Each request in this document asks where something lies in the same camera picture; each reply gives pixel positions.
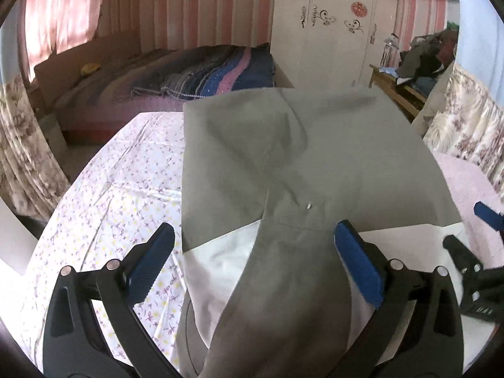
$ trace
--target metal screw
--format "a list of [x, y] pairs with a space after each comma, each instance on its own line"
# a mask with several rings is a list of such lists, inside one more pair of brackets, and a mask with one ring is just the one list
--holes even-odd
[[115, 270], [119, 267], [121, 262], [117, 259], [113, 259], [107, 262], [107, 269], [109, 270]]
[[438, 267], [438, 274], [442, 277], [446, 277], [448, 275], [448, 270], [446, 267], [439, 266]]
[[68, 276], [72, 272], [72, 268], [70, 266], [65, 266], [61, 269], [60, 274], [62, 276]]
[[397, 259], [390, 260], [390, 267], [394, 270], [402, 270], [404, 268], [404, 263]]

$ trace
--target striped blanket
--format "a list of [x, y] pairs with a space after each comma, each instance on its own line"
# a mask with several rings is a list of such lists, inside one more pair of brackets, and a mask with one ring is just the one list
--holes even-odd
[[274, 63], [268, 44], [256, 48], [220, 45], [187, 51], [134, 82], [132, 93], [192, 100], [232, 90], [271, 88]]

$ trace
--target flower decal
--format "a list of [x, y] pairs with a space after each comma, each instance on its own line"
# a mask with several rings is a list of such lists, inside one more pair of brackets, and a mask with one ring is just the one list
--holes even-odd
[[352, 12], [360, 18], [364, 18], [367, 16], [367, 7], [362, 4], [360, 1], [355, 1], [351, 6]]

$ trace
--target white wardrobe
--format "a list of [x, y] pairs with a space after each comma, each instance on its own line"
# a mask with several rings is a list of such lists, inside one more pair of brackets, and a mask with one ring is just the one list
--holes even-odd
[[275, 0], [271, 54], [279, 87], [367, 84], [394, 31], [397, 0]]

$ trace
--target lamp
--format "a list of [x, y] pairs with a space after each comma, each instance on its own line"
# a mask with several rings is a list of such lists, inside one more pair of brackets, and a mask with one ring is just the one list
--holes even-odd
[[399, 49], [399, 38], [394, 33], [390, 34], [385, 39], [385, 48], [383, 50], [383, 55], [381, 56], [380, 67], [386, 67], [389, 63], [390, 52], [392, 48], [398, 50]]

